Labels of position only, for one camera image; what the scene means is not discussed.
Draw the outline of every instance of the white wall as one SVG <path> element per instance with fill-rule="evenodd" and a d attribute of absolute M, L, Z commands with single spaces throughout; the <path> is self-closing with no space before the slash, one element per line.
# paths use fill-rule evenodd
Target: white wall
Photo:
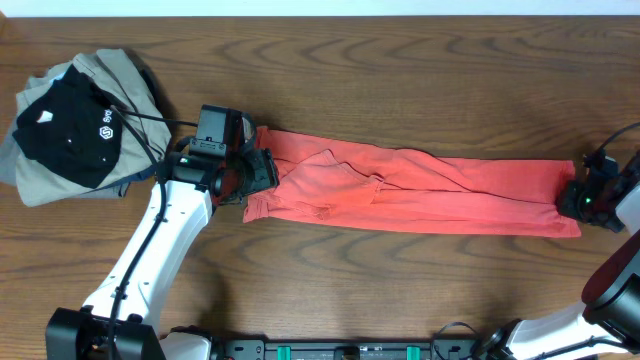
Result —
<path fill-rule="evenodd" d="M 8 17 L 640 15 L 640 0 L 0 0 Z"/>

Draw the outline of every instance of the beige cloth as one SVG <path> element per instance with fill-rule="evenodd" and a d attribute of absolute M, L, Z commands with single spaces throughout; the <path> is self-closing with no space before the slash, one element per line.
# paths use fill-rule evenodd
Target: beige cloth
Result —
<path fill-rule="evenodd" d="M 16 95 L 18 115 L 44 95 L 51 87 L 52 80 L 62 76 L 71 64 L 79 72 L 91 77 L 99 88 L 116 96 L 129 107 L 129 110 L 136 111 L 137 108 L 137 112 L 142 114 L 162 116 L 135 65 L 121 49 L 103 49 L 90 55 L 78 54 L 71 62 L 49 69 L 43 78 L 30 78 L 28 89 Z M 161 160 L 171 137 L 167 126 L 162 122 L 129 115 L 126 116 L 126 120 L 146 139 L 156 159 Z M 125 127 L 122 131 L 118 163 L 99 188 L 109 186 L 151 166 L 151 161 L 133 135 Z M 22 202 L 27 206 L 41 205 L 94 190 L 54 174 L 37 161 L 27 159 L 22 152 L 16 160 L 16 185 Z"/>

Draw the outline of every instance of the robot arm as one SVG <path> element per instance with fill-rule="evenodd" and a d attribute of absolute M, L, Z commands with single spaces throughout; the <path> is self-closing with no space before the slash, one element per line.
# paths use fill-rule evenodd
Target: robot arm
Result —
<path fill-rule="evenodd" d="M 582 302 L 499 329 L 478 349 L 489 358 L 565 360 L 640 351 L 640 152 L 620 174 L 604 151 L 585 165 L 587 180 L 569 184 L 559 211 L 615 232 L 626 227 L 633 236 L 589 279 Z"/>
<path fill-rule="evenodd" d="M 160 311 L 171 284 L 196 235 L 205 227 L 214 208 L 209 191 L 198 191 L 193 184 L 170 180 L 166 183 L 167 210 L 127 287 L 126 298 L 118 311 L 118 320 L 138 319 L 151 325 L 157 332 Z M 83 304 L 91 314 L 108 318 L 113 306 L 115 288 L 131 263 L 135 253 L 149 233 L 160 208 L 160 184 L 151 192 L 151 201 L 142 222 L 133 234 L 122 256 L 102 282 Z"/>

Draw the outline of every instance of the green connector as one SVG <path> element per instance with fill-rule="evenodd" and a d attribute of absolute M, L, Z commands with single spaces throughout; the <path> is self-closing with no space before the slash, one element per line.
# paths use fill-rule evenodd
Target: green connector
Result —
<path fill-rule="evenodd" d="M 407 346 L 407 360 L 420 360 L 420 348 L 418 346 Z"/>
<path fill-rule="evenodd" d="M 278 346 L 278 360 L 291 360 L 291 348 L 288 346 Z"/>

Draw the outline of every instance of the wood grain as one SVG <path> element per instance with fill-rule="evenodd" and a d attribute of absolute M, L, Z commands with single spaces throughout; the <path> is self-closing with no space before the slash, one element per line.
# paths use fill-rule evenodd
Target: wood grain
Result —
<path fill-rule="evenodd" d="M 579 160 L 639 121 L 634 17 L 12 19 L 0 41 L 0 131 L 29 75 L 125 48 L 173 111 L 205 103 L 259 124 L 438 156 Z M 179 129 L 178 136 L 191 129 Z M 626 161 L 639 134 L 611 145 Z M 0 186 L 0 359 L 44 357 L 56 307 L 78 308 L 135 230 L 126 199 L 26 208 Z M 271 338 L 424 338 L 451 321 L 490 331 L 579 300 L 626 239 L 395 234 L 218 211 L 171 290 L 162 331 L 199 324 Z"/>
<path fill-rule="evenodd" d="M 4 29 L 4 23 L 7 21 L 7 17 L 0 11 L 0 36 L 2 36 L 2 30 Z"/>

